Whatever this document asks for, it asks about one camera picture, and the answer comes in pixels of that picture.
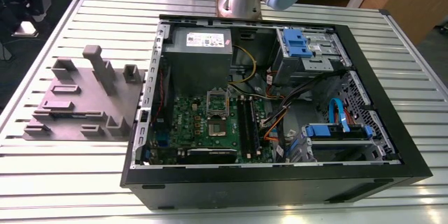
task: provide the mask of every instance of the black cable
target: black cable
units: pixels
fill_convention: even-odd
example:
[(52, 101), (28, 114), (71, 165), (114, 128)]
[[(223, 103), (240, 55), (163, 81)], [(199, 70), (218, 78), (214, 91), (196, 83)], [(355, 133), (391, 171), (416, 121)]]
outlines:
[[(244, 73), (244, 72), (242, 73), (242, 77), (243, 77), (243, 79), (246, 79), (246, 73)], [(251, 81), (251, 80), (247, 80), (244, 83), (246, 83), (247, 86), (251, 88), (252, 93), (256, 94), (258, 91), (255, 90), (255, 88), (254, 88), (254, 86), (251, 85), (250, 81)]]
[(276, 158), (276, 161), (279, 160), (280, 163), (286, 162), (287, 159), (287, 140), (286, 140), (286, 135), (284, 135), (284, 129), (283, 129), (283, 119), (278, 123), (276, 129), (278, 129), (278, 138), (279, 138), (279, 145), (283, 149), (283, 156), (278, 155), (279, 159)]
[(312, 80), (299, 85), (283, 99), (278, 111), (272, 113), (274, 115), (266, 119), (264, 123), (268, 123), (272, 119), (280, 117), (280, 115), (283, 115), (283, 112), (291, 106), (292, 100), (298, 98), (303, 93), (308, 92), (323, 80), (330, 77), (339, 76), (343, 73), (347, 73), (347, 70), (339, 70), (331, 73), (322, 73)]

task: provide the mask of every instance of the blue plastic clip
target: blue plastic clip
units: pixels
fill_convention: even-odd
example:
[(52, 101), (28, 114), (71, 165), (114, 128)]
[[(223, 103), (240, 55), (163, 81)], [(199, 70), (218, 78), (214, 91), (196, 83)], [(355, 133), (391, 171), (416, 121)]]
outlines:
[(330, 101), (330, 105), (328, 105), (330, 123), (335, 123), (335, 104), (338, 106), (338, 113), (339, 113), (340, 122), (344, 128), (344, 132), (351, 132), (351, 128), (348, 127), (348, 123), (347, 123), (343, 101), (339, 98), (332, 98)]
[(367, 133), (367, 137), (371, 138), (374, 136), (374, 129), (371, 126), (366, 125), (364, 126), (364, 130), (366, 130), (366, 133)]
[(298, 29), (284, 29), (284, 41), (288, 48), (288, 56), (311, 58), (314, 53), (310, 51), (307, 46), (307, 39)]

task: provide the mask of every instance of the aluminum slotted table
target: aluminum slotted table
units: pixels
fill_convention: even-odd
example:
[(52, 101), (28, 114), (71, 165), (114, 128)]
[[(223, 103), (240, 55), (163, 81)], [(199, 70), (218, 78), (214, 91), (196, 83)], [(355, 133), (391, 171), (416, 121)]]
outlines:
[(263, 6), (263, 18), (350, 26), (435, 175), (412, 186), (352, 204), (150, 211), (119, 186), (128, 143), (26, 141), (56, 59), (82, 66), (84, 46), (100, 45), (115, 68), (144, 69), (160, 14), (215, 16), (215, 0), (72, 1), (0, 115), (0, 222), (448, 222), (448, 91), (394, 19), (376, 10)]

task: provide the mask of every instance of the cable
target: cable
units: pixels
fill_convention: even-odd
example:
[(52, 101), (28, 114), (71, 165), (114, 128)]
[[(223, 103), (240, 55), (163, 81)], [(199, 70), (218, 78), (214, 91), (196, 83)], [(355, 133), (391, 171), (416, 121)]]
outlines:
[(260, 98), (263, 98), (263, 99), (276, 100), (275, 98), (264, 97), (264, 96), (262, 96), (262, 95), (259, 95), (259, 94), (251, 94), (251, 93), (247, 93), (247, 92), (244, 92), (236, 85), (234, 85), (234, 84), (230, 84), (230, 85), (236, 89), (236, 91), (238, 91), (239, 93), (242, 93), (242, 94), (244, 94), (244, 95), (252, 95), (252, 96), (255, 96), (255, 97), (260, 97)]
[(283, 119), (283, 117), (286, 116), (287, 112), (283, 113), (283, 115), (279, 117), (279, 119), (275, 121), (275, 123), (272, 124), (270, 130), (266, 132), (264, 136), (263, 136), (263, 139), (267, 139), (271, 131), (274, 130), (274, 128), (276, 127), (278, 123), (280, 122), (280, 120)]
[(348, 123), (355, 124), (355, 120), (354, 120), (352, 115), (350, 114), (350, 111), (348, 111), (347, 108), (344, 108), (344, 112), (346, 112), (346, 115), (347, 115), (347, 118), (348, 118)]
[[(243, 79), (246, 79), (246, 73), (244, 72), (242, 72), (242, 77), (243, 77)], [(246, 84), (250, 87), (250, 89), (252, 90), (252, 93), (256, 94), (258, 91), (255, 90), (254, 86), (251, 85), (250, 80), (246, 82)]]
[(240, 46), (238, 46), (238, 45), (234, 45), (234, 47), (240, 48), (242, 51), (246, 52), (246, 54), (251, 57), (252, 64), (254, 64), (254, 68), (252, 68), (252, 73), (251, 73), (251, 75), (250, 75), (248, 78), (244, 78), (244, 79), (240, 80), (240, 81), (231, 81), (230, 84), (238, 84), (238, 83), (246, 82), (247, 80), (252, 79), (252, 77), (255, 76), (255, 72), (258, 71), (258, 62), (256, 62), (256, 60), (255, 60), (252, 54), (251, 54), (243, 47), (240, 47)]

